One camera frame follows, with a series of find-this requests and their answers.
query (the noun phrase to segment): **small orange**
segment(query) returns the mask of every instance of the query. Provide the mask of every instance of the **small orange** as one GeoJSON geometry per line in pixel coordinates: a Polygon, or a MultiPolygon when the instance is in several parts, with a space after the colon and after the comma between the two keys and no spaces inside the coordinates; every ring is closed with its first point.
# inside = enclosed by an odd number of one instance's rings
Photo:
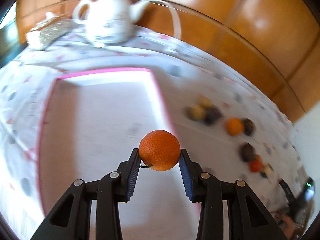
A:
{"type": "Polygon", "coordinates": [[[255,159],[261,163],[261,166],[263,165],[262,157],[259,154],[256,155],[255,159]]]}
{"type": "Polygon", "coordinates": [[[240,119],[232,117],[226,122],[226,130],[229,135],[235,136],[244,131],[244,125],[240,119]]]}
{"type": "Polygon", "coordinates": [[[173,168],[180,158],[178,139],[164,130],[148,133],[139,144],[139,155],[146,168],[167,171],[173,168]]]}

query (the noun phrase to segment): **dark fruit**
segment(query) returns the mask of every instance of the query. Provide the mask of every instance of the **dark fruit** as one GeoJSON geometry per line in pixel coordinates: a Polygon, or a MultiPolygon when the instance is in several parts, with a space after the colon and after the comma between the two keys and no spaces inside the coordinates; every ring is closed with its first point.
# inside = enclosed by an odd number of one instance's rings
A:
{"type": "Polygon", "coordinates": [[[249,143],[245,143],[240,147],[240,155],[244,162],[250,162],[256,158],[255,149],[249,143]]]}
{"type": "Polygon", "coordinates": [[[222,117],[222,114],[220,111],[215,107],[209,107],[205,110],[205,118],[204,123],[206,125],[212,125],[214,124],[220,117],[222,117]]]}
{"type": "Polygon", "coordinates": [[[244,124],[244,133],[248,136],[251,136],[256,129],[254,123],[248,118],[242,119],[242,122],[244,124]]]}
{"type": "Polygon", "coordinates": [[[212,107],[212,102],[209,98],[206,98],[204,96],[200,96],[198,100],[198,105],[202,106],[203,108],[207,109],[209,107],[212,107]]]}

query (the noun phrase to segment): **metal screw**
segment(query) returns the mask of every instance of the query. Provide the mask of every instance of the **metal screw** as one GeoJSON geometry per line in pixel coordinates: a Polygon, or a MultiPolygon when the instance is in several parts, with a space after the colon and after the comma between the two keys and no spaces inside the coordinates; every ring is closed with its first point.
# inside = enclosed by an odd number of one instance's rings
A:
{"type": "Polygon", "coordinates": [[[238,185],[239,187],[244,187],[244,186],[245,186],[245,182],[240,179],[240,180],[237,181],[237,185],[238,185]]]}
{"type": "Polygon", "coordinates": [[[114,171],[114,172],[112,172],[112,173],[110,173],[110,178],[113,178],[113,179],[115,179],[115,178],[117,178],[117,177],[119,177],[119,173],[118,172],[116,172],[116,171],[114,171]]]}
{"type": "Polygon", "coordinates": [[[83,183],[82,179],[76,179],[73,185],[80,186],[83,183]]]}
{"type": "Polygon", "coordinates": [[[209,177],[210,177],[210,174],[209,173],[207,173],[207,172],[203,172],[203,173],[201,173],[201,178],[203,178],[203,179],[208,179],[209,177]]]}

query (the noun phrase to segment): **dark round pastry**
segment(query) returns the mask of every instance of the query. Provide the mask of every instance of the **dark round pastry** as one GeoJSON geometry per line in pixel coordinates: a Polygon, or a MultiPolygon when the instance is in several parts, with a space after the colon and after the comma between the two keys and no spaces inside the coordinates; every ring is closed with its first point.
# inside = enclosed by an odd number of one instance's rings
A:
{"type": "Polygon", "coordinates": [[[256,153],[254,147],[249,143],[244,143],[240,147],[240,155],[244,162],[250,162],[255,160],[256,153]]]}
{"type": "Polygon", "coordinates": [[[215,107],[209,107],[205,110],[205,118],[204,123],[206,125],[212,125],[214,124],[220,117],[222,117],[222,114],[220,111],[215,107]]]}
{"type": "Polygon", "coordinates": [[[244,133],[248,136],[251,136],[254,132],[254,130],[256,129],[256,126],[254,125],[254,123],[248,119],[248,118],[245,118],[245,119],[242,119],[241,120],[244,124],[244,133]]]}

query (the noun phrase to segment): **red fruit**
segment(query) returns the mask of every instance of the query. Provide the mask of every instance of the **red fruit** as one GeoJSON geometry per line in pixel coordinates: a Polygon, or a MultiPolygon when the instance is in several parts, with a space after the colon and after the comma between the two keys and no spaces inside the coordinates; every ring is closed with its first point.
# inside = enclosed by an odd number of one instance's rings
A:
{"type": "Polygon", "coordinates": [[[262,168],[262,163],[260,161],[254,160],[249,162],[250,171],[252,172],[259,172],[262,168]]]}

